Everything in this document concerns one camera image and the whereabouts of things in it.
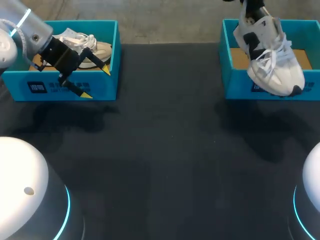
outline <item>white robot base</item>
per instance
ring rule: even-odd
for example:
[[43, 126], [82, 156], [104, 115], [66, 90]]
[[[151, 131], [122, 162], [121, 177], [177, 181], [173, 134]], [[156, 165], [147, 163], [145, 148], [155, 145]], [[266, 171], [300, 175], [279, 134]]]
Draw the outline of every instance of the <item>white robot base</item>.
[[84, 240], [81, 209], [44, 156], [0, 137], [0, 240]]
[[288, 228], [293, 240], [320, 239], [320, 143], [306, 158], [294, 189]]

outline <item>dark tablecloth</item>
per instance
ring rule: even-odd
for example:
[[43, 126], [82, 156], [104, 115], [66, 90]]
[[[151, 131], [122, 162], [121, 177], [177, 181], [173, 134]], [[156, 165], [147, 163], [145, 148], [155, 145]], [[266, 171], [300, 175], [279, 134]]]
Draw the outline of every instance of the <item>dark tablecloth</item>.
[[224, 100], [214, 43], [124, 45], [119, 80], [116, 102], [0, 102], [0, 134], [44, 154], [86, 239], [290, 239], [320, 103]]

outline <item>concrete floor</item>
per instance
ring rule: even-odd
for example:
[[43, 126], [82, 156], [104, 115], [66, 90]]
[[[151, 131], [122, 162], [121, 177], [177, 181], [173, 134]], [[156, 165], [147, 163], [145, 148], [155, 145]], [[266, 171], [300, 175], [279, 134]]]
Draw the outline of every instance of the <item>concrete floor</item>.
[[[21, 0], [44, 20], [112, 19], [123, 43], [218, 42], [223, 18], [240, 4], [222, 0]], [[265, 0], [282, 19], [320, 20], [319, 0]]]

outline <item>white sneaker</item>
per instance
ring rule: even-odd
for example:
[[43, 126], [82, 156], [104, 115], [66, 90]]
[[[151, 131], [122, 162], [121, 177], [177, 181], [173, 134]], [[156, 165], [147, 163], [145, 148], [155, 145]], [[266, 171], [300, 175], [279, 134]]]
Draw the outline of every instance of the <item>white sneaker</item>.
[[247, 0], [243, 2], [233, 35], [250, 58], [249, 77], [274, 95], [293, 97], [301, 94], [305, 87], [304, 73], [280, 20], [267, 15], [252, 23], [246, 19], [246, 8]]
[[[97, 41], [92, 34], [86, 35], [67, 28], [62, 34], [54, 35], [54, 37], [76, 51], [79, 55], [82, 53], [83, 49], [90, 48], [94, 55], [105, 64], [108, 64], [111, 59], [112, 45], [106, 42]], [[86, 58], [79, 66], [80, 69], [92, 69], [96, 67], [97, 66], [88, 58]]]

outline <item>blue box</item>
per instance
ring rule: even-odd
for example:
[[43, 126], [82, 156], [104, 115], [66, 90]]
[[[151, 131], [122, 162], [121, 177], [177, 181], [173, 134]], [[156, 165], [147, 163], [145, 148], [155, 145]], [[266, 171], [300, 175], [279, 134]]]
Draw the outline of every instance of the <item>blue box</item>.
[[281, 20], [287, 39], [292, 48], [304, 50], [312, 70], [303, 70], [305, 88], [301, 95], [279, 97], [271, 95], [249, 78], [246, 69], [235, 69], [230, 48], [239, 48], [233, 35], [237, 19], [224, 19], [222, 22], [219, 58], [226, 99], [247, 100], [305, 100], [320, 101], [320, 24], [316, 20]]
[[[46, 21], [53, 27], [53, 34], [61, 34], [70, 28], [78, 33], [93, 34], [99, 42], [112, 44], [110, 74], [102, 70], [77, 70], [68, 78], [71, 82], [82, 86], [93, 99], [81, 98], [65, 87], [59, 87], [58, 71], [29, 71], [21, 51], [15, 64], [2, 74], [4, 83], [13, 99], [25, 101], [112, 101], [116, 100], [118, 76], [121, 61], [121, 43], [118, 22], [114, 20], [71, 20]], [[44, 86], [43, 91], [32, 93], [30, 84]]]

